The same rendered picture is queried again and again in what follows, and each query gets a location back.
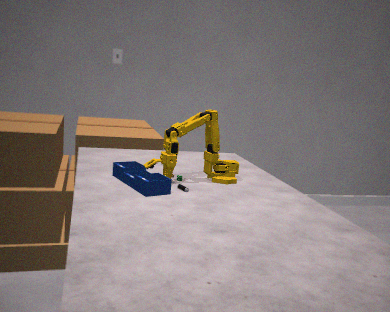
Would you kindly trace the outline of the black aa battery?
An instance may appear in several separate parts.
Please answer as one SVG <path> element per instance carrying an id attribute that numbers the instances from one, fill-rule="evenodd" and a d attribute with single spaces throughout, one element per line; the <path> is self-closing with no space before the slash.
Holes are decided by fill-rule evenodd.
<path id="1" fill-rule="evenodd" d="M 177 187 L 178 187 L 179 189 L 183 190 L 184 192 L 188 192 L 188 191 L 189 191 L 189 189 L 188 189 L 187 187 L 185 187 L 185 186 L 183 186 L 183 185 L 181 185 L 181 184 L 178 184 Z"/>

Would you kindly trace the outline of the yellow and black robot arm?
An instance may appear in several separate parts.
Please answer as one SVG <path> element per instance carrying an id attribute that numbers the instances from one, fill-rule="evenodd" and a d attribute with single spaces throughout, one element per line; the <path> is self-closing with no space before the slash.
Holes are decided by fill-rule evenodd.
<path id="1" fill-rule="evenodd" d="M 204 172 L 207 174 L 207 178 L 215 177 L 212 178 L 212 182 L 214 183 L 236 184 L 237 179 L 235 178 L 235 173 L 237 172 L 236 168 L 238 163 L 234 160 L 218 159 L 218 152 L 220 150 L 218 111 L 205 110 L 203 113 L 200 112 L 188 120 L 182 123 L 176 123 L 171 128 L 166 129 L 163 148 L 167 154 L 178 154 L 179 143 L 177 137 L 182 137 L 205 123 L 205 146 L 207 151 L 204 151 Z M 212 167 L 215 172 L 212 172 Z"/>

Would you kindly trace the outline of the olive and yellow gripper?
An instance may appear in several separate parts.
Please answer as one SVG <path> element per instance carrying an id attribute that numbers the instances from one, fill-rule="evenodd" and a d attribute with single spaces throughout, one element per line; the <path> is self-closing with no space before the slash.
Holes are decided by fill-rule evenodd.
<path id="1" fill-rule="evenodd" d="M 171 179 L 174 167 L 177 163 L 177 154 L 167 154 L 167 152 L 162 151 L 160 159 L 153 158 L 149 162 L 145 163 L 144 166 L 146 169 L 154 168 L 154 165 L 158 162 L 163 164 L 163 175 Z"/>

